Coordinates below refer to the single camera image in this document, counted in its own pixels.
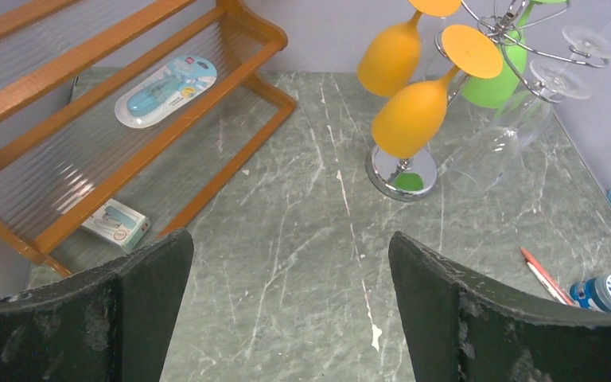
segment white vein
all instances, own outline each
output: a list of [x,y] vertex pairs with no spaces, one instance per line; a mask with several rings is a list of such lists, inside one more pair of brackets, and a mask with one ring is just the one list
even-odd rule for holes
[[341,97],[341,102],[343,102],[343,107],[345,108],[345,112],[348,113],[348,118],[350,119],[350,122],[352,122],[352,126],[355,127],[355,131],[357,132],[357,134],[359,134],[362,137],[362,139],[364,140],[364,143],[367,145],[367,148],[370,149],[371,146],[369,146],[367,142],[367,137],[364,134],[362,134],[362,132],[360,131],[360,128],[357,126],[357,123],[355,122],[355,119],[353,119],[352,115],[350,114],[350,109],[348,108],[348,104],[345,102],[345,98],[341,94],[341,90],[338,88],[336,77],[332,75],[331,79],[333,80],[333,86],[336,87],[336,91],[338,92],[338,95]]
[[[287,205],[287,211],[293,205]],[[247,347],[247,350],[245,350],[245,354],[244,354],[245,359],[247,360],[251,358],[251,351],[254,348],[254,343],[256,342],[256,333],[259,330],[259,321],[261,320],[261,314],[263,312],[263,300],[266,297],[266,291],[268,290],[268,287],[270,287],[278,277],[285,275],[289,271],[289,269],[291,269],[291,267],[295,265],[295,263],[298,260],[299,252],[303,251],[303,249],[305,249],[310,243],[313,242],[313,240],[321,236],[323,233],[330,232],[332,230],[330,227],[320,229],[314,235],[312,235],[308,240],[306,240],[303,244],[301,244],[298,248],[296,248],[293,252],[291,252],[291,254],[287,256],[287,259],[285,261],[278,263],[278,257],[279,257],[279,252],[280,252],[280,242],[282,240],[282,226],[284,225],[284,220],[285,220],[285,217],[283,217],[282,221],[280,222],[280,230],[278,234],[278,242],[277,242],[276,249],[275,249],[275,258],[273,262],[272,275],[270,276],[270,279],[263,285],[263,290],[261,291],[261,297],[259,297],[259,308],[256,314],[256,320],[254,322],[254,329],[251,331],[251,340],[249,341],[249,346]],[[271,249],[272,249],[272,242],[270,242],[269,251],[271,251]]]

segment ribbed plastic shelf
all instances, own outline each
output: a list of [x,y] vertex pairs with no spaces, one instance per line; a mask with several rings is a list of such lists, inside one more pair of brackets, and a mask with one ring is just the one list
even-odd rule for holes
[[[53,34],[34,36],[46,41],[49,52],[39,51],[36,44],[39,50],[26,52],[29,45],[23,40],[18,48],[23,50],[22,62],[0,63],[0,122],[195,0],[134,0],[134,12],[116,18],[113,25],[110,16],[126,1],[102,2],[94,9],[97,14],[88,16],[87,6],[94,2],[31,0],[0,16],[1,50],[32,30]],[[54,28],[70,14],[87,20],[74,21],[70,31],[55,35]],[[103,30],[82,41],[73,30],[83,28]],[[133,205],[150,215],[156,227],[151,235],[185,226],[294,111],[291,97],[256,74],[286,43],[280,28],[252,13],[242,0],[217,0],[208,12],[159,45],[144,49],[95,87],[81,84],[81,97],[0,149],[0,237],[34,263],[70,275],[51,256],[53,250],[106,200],[135,184],[153,193],[140,197],[152,201],[148,208]],[[120,123],[114,113],[116,101],[182,55],[212,62],[216,82],[153,127],[139,130]],[[213,127],[233,131],[233,139],[212,137]],[[241,147],[233,148],[236,143]],[[183,170],[190,158],[207,165]],[[157,180],[140,183],[145,173],[179,178],[169,186]],[[165,197],[166,191],[178,197]],[[152,213],[150,207],[160,205],[161,195],[165,204]],[[188,202],[180,198],[184,195]]]
[[[224,36],[224,44],[221,22],[235,24],[229,28],[235,32]],[[230,73],[264,46],[253,36],[241,33],[243,30],[249,30],[249,27],[225,14],[164,60],[1,171],[0,221],[18,236],[34,241],[63,212],[91,195],[95,187],[106,181],[127,159],[180,118],[187,108],[200,102],[214,87],[219,87]],[[240,60],[224,57],[222,47],[227,49],[228,46]],[[153,70],[182,54],[197,55],[212,62],[218,75],[216,83],[190,105],[155,127],[136,130],[122,125],[114,115],[118,98]]]

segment glass stem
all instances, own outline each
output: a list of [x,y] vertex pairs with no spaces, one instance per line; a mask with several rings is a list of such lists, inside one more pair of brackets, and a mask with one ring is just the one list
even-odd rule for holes
[[395,179],[406,170],[410,170],[413,165],[413,158],[399,159],[399,163],[397,163],[397,170],[395,170],[392,175],[387,179],[388,184],[395,183]]
[[417,28],[418,20],[420,20],[421,16],[422,16],[422,12],[419,10],[416,10],[415,13],[413,14],[413,17],[411,17],[411,19],[408,21],[408,25],[414,28]]

